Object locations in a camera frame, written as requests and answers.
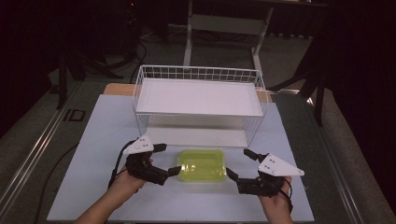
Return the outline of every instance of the metal frame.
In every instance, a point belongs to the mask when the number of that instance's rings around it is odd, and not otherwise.
[[[262,48],[262,41],[265,38],[273,7],[269,7],[263,21],[248,20],[239,18],[226,18],[217,16],[197,15],[192,12],[192,0],[189,1],[189,17],[187,20],[187,44],[184,53],[184,66],[191,64],[192,52],[192,29],[227,32],[244,35],[257,35],[258,42],[256,47],[251,49],[251,56],[254,68],[262,73],[262,65],[260,63],[259,52]]]

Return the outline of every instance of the white wire basket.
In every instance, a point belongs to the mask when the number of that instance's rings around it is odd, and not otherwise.
[[[140,134],[154,144],[248,147],[268,95],[258,70],[142,65],[133,94]]]

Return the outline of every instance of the wire mesh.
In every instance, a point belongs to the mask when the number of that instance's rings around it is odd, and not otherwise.
[[[133,95],[133,108],[140,134],[146,133],[149,126],[149,115],[136,114],[143,81],[147,77],[253,83],[259,102],[261,103],[262,113],[265,115],[266,112],[268,95],[262,80],[262,74],[258,70],[198,66],[142,65],[139,68]],[[247,144],[250,144],[253,140],[254,135],[262,122],[262,118],[244,118]]]

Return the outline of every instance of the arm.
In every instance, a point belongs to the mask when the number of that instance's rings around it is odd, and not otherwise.
[[[114,210],[122,206],[138,189],[141,189],[145,182],[129,175],[126,171],[120,173],[107,192],[85,211],[75,224],[105,223]]]
[[[290,176],[285,177],[289,182],[291,181]],[[290,186],[286,183],[283,185],[282,190],[289,192]],[[288,200],[284,195],[278,193],[277,195],[269,198],[259,196],[259,200],[262,203],[262,209],[264,214],[267,216],[268,221],[271,224],[292,224]]]

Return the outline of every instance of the yellow container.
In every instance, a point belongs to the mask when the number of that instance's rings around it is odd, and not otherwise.
[[[226,176],[223,152],[219,149],[182,150],[177,163],[181,166],[178,176],[182,181],[216,182]]]

